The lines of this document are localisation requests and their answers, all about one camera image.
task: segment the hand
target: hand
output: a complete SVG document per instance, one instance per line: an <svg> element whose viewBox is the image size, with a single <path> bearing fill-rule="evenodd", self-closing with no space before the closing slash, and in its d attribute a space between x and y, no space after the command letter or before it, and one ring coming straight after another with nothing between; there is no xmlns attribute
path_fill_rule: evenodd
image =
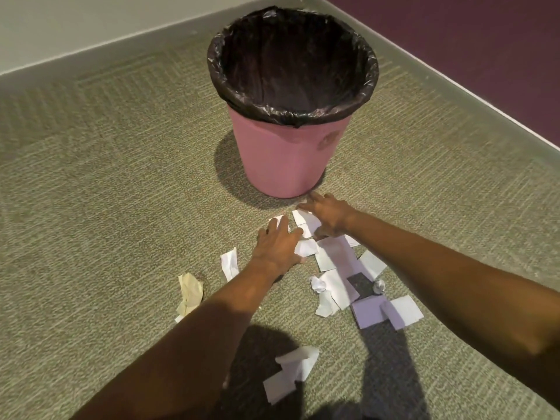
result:
<svg viewBox="0 0 560 420"><path fill-rule="evenodd" d="M302 257L294 250L304 231L296 228L288 232L288 217L283 216L278 224L276 218L268 223L268 228L259 230L259 236L253 251L252 263L262 263L271 268L274 278L288 272L295 264L302 262Z"/></svg>
<svg viewBox="0 0 560 420"><path fill-rule="evenodd" d="M358 212L345 200L337 200L328 193L323 197L316 191L310 193L307 203L298 204L298 209L311 212L321 221L321 226L315 231L315 236L319 238L345 234L348 218Z"/></svg>

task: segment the maroon wall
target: maroon wall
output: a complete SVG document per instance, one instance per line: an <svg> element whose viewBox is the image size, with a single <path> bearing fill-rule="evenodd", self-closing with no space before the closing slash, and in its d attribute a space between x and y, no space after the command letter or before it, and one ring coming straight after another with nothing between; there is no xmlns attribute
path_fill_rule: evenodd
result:
<svg viewBox="0 0 560 420"><path fill-rule="evenodd" d="M328 0L560 146L560 0Z"/></svg>

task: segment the trash can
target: trash can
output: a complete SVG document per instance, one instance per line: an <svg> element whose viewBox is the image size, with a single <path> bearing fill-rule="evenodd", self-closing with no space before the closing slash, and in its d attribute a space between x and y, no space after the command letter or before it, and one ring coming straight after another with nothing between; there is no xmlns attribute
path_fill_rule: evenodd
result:
<svg viewBox="0 0 560 420"><path fill-rule="evenodd" d="M249 182L281 198L317 184L379 77L374 51L347 24L276 6L219 32L208 69L228 103Z"/></svg>

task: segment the carpet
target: carpet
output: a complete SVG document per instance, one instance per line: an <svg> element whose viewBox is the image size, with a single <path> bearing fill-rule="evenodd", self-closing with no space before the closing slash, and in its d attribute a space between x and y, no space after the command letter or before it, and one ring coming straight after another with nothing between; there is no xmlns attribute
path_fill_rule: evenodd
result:
<svg viewBox="0 0 560 420"><path fill-rule="evenodd" d="M210 38L0 99L1 418L69 417L174 326L179 274L208 297L220 254L236 246L243 267L257 230L297 202L248 184ZM560 289L560 172L390 60L380 69L320 191ZM559 418L421 304L400 332L316 316L317 271L310 260L270 290L216 417ZM389 297L409 293L383 278ZM262 380L298 345L318 362L271 409Z"/></svg>

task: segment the white wall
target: white wall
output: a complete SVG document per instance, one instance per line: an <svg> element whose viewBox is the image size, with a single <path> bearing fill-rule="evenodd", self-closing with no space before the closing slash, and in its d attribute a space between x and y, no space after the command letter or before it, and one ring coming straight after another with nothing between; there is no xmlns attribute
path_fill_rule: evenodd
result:
<svg viewBox="0 0 560 420"><path fill-rule="evenodd" d="M254 0L0 0L0 75Z"/></svg>

